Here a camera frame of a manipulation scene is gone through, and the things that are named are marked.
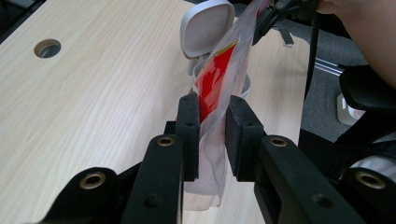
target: plastic bag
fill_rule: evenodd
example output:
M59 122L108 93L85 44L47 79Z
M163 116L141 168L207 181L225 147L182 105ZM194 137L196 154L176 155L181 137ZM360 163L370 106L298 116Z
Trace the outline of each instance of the plastic bag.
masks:
M199 179L184 184L184 208L206 210L220 206L227 160L224 144L225 113L231 95L240 95L248 69L256 16L268 0L255 0L216 45L195 81L201 120Z

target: wooden desk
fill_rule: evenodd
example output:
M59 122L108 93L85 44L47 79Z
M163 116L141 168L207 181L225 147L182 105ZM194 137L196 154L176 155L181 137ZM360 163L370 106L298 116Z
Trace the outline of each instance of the wooden desk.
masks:
M39 221L90 167L117 173L142 160L191 87L179 25L192 4L49 0L0 46L0 222ZM35 45L53 38L54 57ZM298 141L308 44L271 31L251 52L247 100L268 133ZM251 184L229 170L220 208L184 223L263 223Z

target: light wood tabletop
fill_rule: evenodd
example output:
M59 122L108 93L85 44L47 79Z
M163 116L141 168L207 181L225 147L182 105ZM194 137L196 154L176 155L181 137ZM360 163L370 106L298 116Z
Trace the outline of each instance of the light wood tabletop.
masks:
M179 44L181 0L48 0L0 45L0 222L42 219L77 173L120 173L175 118L191 88ZM37 43L55 39L51 58ZM270 134L297 143L309 47L270 31L253 47L247 101ZM223 202L184 223L263 223L253 185L229 169Z

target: white lid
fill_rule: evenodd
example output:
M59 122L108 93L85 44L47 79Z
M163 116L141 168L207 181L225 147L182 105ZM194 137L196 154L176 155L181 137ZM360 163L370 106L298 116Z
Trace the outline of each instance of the white lid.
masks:
M213 50L233 25L233 5L227 0L205 1L192 7L180 26L180 45L188 58Z

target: round hole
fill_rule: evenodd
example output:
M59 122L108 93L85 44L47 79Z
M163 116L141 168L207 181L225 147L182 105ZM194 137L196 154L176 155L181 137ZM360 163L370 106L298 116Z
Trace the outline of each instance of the round hole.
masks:
M355 176L359 182L372 189L384 189L387 186L385 182L376 175L359 171L355 174Z
M46 39L35 45L35 56L51 58L61 51L61 43L55 39Z
M101 172L95 172L92 174L87 174L79 182L79 186L82 189L96 189L105 183L106 176Z
M317 203L320 207L323 208L331 208L332 207L332 200L328 197L324 196L323 194L316 194L313 197L314 202Z
M175 143L175 140L171 137L162 137L158 139L157 144L162 147L170 147Z
M283 140L281 138L271 138L270 143L276 147L285 147L288 145L288 142L286 142L285 140Z
M144 205L151 209L151 208L156 208L160 206L160 204L163 202L163 198L158 195L158 194L150 194L145 198Z

